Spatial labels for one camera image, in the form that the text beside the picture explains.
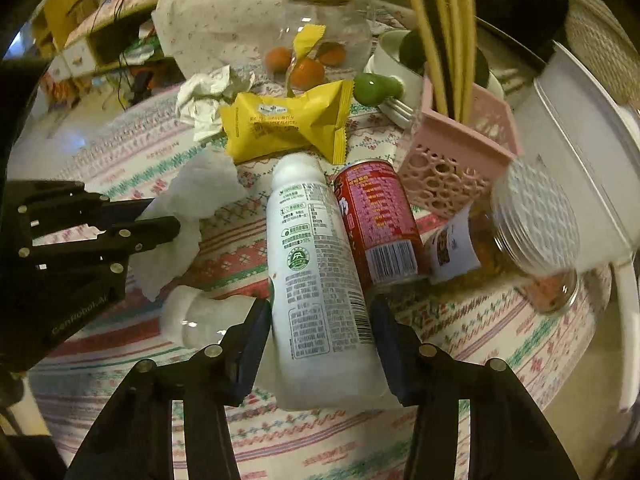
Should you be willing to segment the small white plastic cup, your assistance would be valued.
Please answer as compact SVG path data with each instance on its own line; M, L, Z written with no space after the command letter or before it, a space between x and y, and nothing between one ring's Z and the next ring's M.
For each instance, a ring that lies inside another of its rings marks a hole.
M160 333L187 349L219 344L229 327L244 322L254 302L254 297L241 295L216 300L202 290L181 285L164 302Z

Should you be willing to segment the white tissue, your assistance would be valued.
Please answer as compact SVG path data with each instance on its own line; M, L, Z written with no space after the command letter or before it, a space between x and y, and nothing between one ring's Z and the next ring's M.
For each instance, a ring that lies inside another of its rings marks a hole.
M245 196L238 170L225 151L206 148L189 160L140 216L142 220L173 216L180 223L173 240L130 258L143 296L155 300L165 285L185 274L200 251L200 221Z

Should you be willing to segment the white plastic drink bottle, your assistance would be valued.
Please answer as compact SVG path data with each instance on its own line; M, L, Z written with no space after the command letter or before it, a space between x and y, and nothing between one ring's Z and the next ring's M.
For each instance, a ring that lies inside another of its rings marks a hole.
M280 408L392 410L337 200L318 160L284 156L267 204Z

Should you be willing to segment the clear jar with nuts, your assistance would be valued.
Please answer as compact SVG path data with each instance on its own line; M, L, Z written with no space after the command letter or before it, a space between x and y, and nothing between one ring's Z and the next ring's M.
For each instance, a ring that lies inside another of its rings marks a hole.
M515 159L488 194L424 243L427 292L458 301L528 285L574 269L579 249L577 220L561 185Z

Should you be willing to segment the red drink can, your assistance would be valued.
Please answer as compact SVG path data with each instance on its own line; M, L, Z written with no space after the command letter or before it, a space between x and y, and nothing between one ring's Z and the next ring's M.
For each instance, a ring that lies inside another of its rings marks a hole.
M420 278L422 240L392 164L356 162L336 175L333 187L363 292L371 296Z

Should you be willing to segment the crumpled white paper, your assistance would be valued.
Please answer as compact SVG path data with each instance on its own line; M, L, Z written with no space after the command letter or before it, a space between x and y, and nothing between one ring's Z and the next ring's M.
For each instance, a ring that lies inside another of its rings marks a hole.
M239 93L250 91L254 82L253 72L238 72L230 65L195 74L178 91L176 117L192 128L194 142L213 140L222 133L221 109Z

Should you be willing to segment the yellow snack wrapper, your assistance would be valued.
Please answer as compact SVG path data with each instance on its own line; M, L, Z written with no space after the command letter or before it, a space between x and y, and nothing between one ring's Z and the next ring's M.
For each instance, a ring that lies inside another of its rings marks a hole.
M220 109L226 152L242 164L311 146L331 164L342 164L353 91L351 80L340 80L292 98L242 92Z

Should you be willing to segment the pink perforated utensil holder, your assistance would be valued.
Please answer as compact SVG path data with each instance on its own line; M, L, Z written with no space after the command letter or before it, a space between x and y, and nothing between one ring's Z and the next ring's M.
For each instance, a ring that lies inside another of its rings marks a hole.
M400 138L394 168L414 206L448 219L488 193L523 154L510 105L478 86L468 121L434 110L433 86L424 79L419 107Z

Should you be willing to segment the white electric cooking pot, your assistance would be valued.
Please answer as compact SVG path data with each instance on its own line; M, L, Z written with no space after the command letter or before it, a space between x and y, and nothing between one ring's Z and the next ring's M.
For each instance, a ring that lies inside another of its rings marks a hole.
M578 272L612 266L620 306L620 410L639 397L639 118L616 104L562 44L514 110L525 157L552 175L572 204Z

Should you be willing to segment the floral cloth cover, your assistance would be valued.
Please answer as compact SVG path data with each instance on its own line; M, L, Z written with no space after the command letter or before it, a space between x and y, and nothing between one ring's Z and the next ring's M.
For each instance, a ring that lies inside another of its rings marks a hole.
M260 60L278 36L283 0L158 0L152 21L163 54L186 78Z

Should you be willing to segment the white bowl stack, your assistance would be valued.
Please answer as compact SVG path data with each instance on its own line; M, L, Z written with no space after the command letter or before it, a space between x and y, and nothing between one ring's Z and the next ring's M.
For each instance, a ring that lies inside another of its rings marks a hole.
M402 65L399 59L401 41L408 30L388 30L378 37L364 71L399 80L404 89L399 99L389 99L378 106L380 111L398 128L405 129L411 122L414 109L421 104L423 79Z

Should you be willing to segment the glass jar with oranges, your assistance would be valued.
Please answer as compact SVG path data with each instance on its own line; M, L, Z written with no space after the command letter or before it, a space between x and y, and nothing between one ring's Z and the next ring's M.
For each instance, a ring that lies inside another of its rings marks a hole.
M295 92L361 73L372 32L360 0L281 0L262 42L262 66Z

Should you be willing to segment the green lime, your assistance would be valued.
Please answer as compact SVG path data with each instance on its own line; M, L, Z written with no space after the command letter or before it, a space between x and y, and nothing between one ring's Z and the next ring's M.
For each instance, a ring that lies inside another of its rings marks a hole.
M400 99L403 93L402 83L394 77L362 73L354 79L354 98L364 106L379 106L388 99Z

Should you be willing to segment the dark avocado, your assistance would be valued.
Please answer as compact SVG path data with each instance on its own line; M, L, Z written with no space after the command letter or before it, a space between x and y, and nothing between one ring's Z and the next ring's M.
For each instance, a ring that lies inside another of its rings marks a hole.
M426 56L422 46L420 34L416 29L410 30L401 40L399 47L399 62L409 70L423 76ZM476 50L474 82L486 88L489 81L489 65L480 49Z

